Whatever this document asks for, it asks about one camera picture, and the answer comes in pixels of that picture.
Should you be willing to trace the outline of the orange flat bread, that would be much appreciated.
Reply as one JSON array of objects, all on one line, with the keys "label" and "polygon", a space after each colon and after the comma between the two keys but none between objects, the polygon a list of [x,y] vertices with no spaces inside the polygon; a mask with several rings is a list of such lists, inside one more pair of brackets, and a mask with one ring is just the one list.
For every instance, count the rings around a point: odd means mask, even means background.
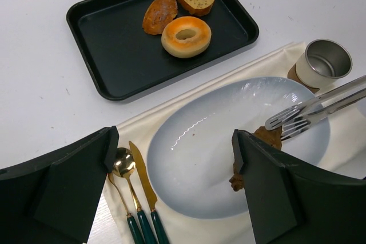
[{"label": "orange flat bread", "polygon": [[175,19],[177,14],[176,0],[154,0],[144,15],[142,28],[147,34],[162,34],[164,28]]}]

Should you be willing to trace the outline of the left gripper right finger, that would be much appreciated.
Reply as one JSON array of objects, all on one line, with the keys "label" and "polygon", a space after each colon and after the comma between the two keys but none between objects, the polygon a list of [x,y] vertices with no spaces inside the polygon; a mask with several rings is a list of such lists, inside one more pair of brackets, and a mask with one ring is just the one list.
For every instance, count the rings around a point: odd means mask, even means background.
[{"label": "left gripper right finger", "polygon": [[365,180],[326,171],[245,130],[232,147],[256,243],[364,243]]}]

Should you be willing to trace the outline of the metal tongs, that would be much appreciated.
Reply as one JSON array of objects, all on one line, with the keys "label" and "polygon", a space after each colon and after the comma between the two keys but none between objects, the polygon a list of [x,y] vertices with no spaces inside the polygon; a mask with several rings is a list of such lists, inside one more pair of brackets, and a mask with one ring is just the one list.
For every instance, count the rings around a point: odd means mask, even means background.
[{"label": "metal tongs", "polygon": [[277,113],[265,121],[265,128],[268,131],[282,128],[281,140],[285,141],[363,98],[365,98],[365,76]]}]

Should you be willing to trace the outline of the white oval plate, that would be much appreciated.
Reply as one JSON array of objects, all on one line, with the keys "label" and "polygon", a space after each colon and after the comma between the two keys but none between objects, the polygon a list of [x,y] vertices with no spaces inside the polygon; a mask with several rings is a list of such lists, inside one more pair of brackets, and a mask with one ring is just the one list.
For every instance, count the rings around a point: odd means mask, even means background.
[{"label": "white oval plate", "polygon": [[233,191],[229,183],[233,132],[254,132],[269,117],[312,97],[293,80],[258,77],[187,103],[162,124],[150,143],[146,167],[155,193],[171,209],[192,218],[246,212],[244,191]]}]

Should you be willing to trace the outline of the black tray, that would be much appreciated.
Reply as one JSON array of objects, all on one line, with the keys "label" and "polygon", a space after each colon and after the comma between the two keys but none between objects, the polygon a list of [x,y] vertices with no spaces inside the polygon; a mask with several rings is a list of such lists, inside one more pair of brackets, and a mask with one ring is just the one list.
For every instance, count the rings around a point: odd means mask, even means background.
[{"label": "black tray", "polygon": [[168,54],[161,38],[143,31],[154,0],[85,0],[66,20],[99,94],[130,102],[253,47],[254,19],[238,0],[215,0],[204,21],[212,30],[207,50],[190,58]]}]

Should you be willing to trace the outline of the green handled fork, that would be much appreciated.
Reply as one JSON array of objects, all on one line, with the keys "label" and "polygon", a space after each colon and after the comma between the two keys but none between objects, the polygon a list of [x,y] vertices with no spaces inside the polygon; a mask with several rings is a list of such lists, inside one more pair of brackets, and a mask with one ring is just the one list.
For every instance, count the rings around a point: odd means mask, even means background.
[{"label": "green handled fork", "polygon": [[125,212],[126,212],[126,220],[127,220],[129,230],[131,232],[134,243],[144,244],[145,241],[144,241],[144,238],[142,237],[140,229],[138,228],[137,222],[136,222],[135,218],[133,217],[133,215],[131,214],[131,212],[129,211],[121,191],[119,190],[118,186],[115,184],[114,176],[113,176],[112,173],[108,174],[108,180],[114,186],[114,188],[116,189],[116,191],[117,191],[117,193],[120,197],[120,200],[123,204],[123,207],[124,207]]}]

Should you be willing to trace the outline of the green handled knife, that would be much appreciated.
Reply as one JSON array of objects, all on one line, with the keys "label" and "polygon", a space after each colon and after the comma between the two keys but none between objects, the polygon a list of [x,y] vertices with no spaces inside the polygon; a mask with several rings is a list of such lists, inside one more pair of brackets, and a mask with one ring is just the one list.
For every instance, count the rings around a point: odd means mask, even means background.
[{"label": "green handled knife", "polygon": [[149,208],[150,208],[150,215],[152,217],[152,221],[154,224],[155,232],[157,234],[157,238],[159,243],[170,243],[167,233],[165,232],[164,226],[160,220],[160,216],[158,215],[158,212],[156,210],[156,202],[157,202],[157,196],[150,184],[150,180],[148,178],[148,174],[146,171],[146,166],[144,159],[140,153],[140,150],[137,148],[137,146],[132,142],[129,141],[130,149],[133,154],[133,158],[136,163],[136,168],[138,171],[138,176],[141,181],[142,188],[144,190],[146,200],[148,202]]}]

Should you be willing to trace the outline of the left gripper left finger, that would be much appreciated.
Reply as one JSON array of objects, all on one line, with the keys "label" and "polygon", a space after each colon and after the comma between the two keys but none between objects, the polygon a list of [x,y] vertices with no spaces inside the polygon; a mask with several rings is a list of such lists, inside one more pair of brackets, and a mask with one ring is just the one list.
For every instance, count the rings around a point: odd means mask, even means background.
[{"label": "left gripper left finger", "polygon": [[1,169],[1,243],[86,243],[118,139],[105,127]]}]

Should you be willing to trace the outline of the green handled spoon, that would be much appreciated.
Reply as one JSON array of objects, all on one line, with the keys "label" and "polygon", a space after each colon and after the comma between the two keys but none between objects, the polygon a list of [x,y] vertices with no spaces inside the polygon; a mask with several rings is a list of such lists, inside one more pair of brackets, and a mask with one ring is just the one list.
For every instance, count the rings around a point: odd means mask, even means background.
[{"label": "green handled spoon", "polygon": [[138,221],[144,235],[145,243],[147,244],[158,244],[154,233],[150,227],[149,221],[142,209],[137,194],[130,181],[130,176],[136,168],[136,163],[133,159],[132,152],[124,147],[118,148],[116,153],[116,160],[113,165],[113,173],[118,177],[123,177],[127,180],[129,189],[133,198],[133,202],[137,211]]}]

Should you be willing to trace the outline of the metal cup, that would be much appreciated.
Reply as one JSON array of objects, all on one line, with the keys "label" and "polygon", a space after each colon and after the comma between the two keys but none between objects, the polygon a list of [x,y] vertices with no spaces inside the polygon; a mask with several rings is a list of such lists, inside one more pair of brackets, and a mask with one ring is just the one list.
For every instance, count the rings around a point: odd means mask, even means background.
[{"label": "metal cup", "polygon": [[288,71],[288,78],[316,93],[347,76],[352,66],[352,58],[342,45],[328,39],[317,39],[306,46]]}]

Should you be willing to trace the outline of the brown croissant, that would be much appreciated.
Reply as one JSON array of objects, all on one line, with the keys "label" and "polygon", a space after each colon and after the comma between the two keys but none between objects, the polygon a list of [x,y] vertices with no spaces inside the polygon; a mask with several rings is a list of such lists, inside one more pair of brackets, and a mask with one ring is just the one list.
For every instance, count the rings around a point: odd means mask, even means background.
[{"label": "brown croissant", "polygon": [[[267,130],[264,126],[260,126],[253,135],[277,150],[282,149],[281,141],[282,128],[277,128],[274,130]],[[238,157],[234,156],[233,162],[233,175],[229,182],[233,191],[238,192],[244,188],[244,180],[241,174],[239,174],[237,169]]]}]

